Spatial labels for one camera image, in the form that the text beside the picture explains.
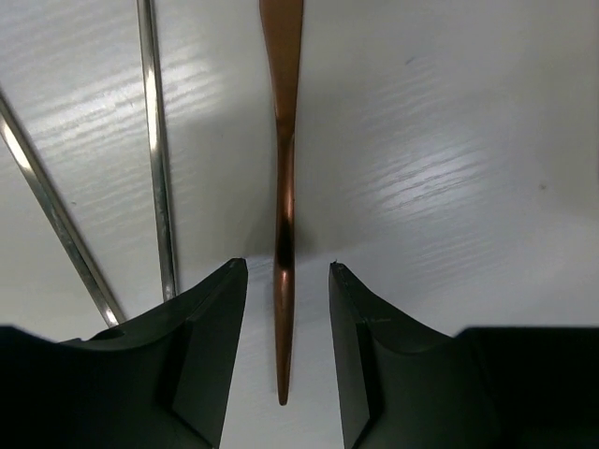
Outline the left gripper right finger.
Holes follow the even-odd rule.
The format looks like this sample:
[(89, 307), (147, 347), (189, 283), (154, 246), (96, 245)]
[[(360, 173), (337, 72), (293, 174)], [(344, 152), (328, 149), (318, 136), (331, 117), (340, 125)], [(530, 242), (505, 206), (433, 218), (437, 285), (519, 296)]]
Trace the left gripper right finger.
[(454, 337), (329, 267), (347, 448), (594, 448), (594, 327), (469, 327)]

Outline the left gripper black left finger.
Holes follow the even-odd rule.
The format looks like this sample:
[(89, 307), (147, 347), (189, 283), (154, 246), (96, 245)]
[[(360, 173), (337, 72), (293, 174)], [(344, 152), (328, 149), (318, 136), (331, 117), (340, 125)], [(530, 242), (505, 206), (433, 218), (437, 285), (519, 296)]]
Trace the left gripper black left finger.
[(179, 296), (89, 340), (1, 329), (5, 448), (216, 448), (248, 269), (224, 263)]

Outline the silver chopstick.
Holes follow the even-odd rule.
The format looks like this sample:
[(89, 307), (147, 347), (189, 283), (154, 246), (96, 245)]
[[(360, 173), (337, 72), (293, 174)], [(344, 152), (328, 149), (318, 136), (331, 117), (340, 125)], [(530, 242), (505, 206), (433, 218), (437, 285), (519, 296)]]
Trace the silver chopstick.
[(178, 276), (172, 227), (167, 123), (154, 2), (138, 1), (137, 15), (161, 289), (163, 299), (168, 301), (177, 296)]
[(1, 137), (104, 322), (109, 327), (124, 323), (122, 307), (69, 215), (24, 125), (4, 96), (1, 97)]

